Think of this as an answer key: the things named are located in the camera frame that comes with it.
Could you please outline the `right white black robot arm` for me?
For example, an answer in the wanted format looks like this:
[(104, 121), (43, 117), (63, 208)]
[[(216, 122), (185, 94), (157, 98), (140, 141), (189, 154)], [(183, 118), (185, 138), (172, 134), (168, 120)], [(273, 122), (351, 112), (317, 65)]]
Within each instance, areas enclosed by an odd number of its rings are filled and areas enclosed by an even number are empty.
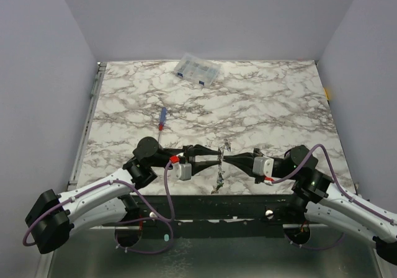
[(225, 156), (256, 183), (270, 186), (293, 180), (293, 197), (285, 207), (286, 218), (293, 223), (302, 219), (325, 224), (347, 233), (375, 248), (379, 257), (396, 264), (396, 214), (385, 210), (342, 187), (336, 174), (317, 170), (315, 145), (289, 149), (283, 158), (263, 155), (260, 151)]

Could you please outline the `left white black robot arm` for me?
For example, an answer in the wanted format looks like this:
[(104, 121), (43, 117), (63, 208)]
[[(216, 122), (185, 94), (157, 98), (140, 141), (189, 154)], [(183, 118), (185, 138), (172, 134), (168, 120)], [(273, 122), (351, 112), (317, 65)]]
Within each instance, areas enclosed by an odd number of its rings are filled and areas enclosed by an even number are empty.
[(132, 194), (138, 195), (140, 189), (157, 178), (153, 168), (173, 170), (179, 179), (186, 181), (220, 163), (219, 159), (196, 162), (196, 156), (220, 157), (221, 151), (202, 145), (163, 148), (153, 137), (142, 138), (132, 158), (107, 177), (60, 194), (52, 189), (41, 193), (25, 218), (27, 232), (22, 244), (36, 246), (40, 254), (47, 254), (83, 228), (141, 222)]

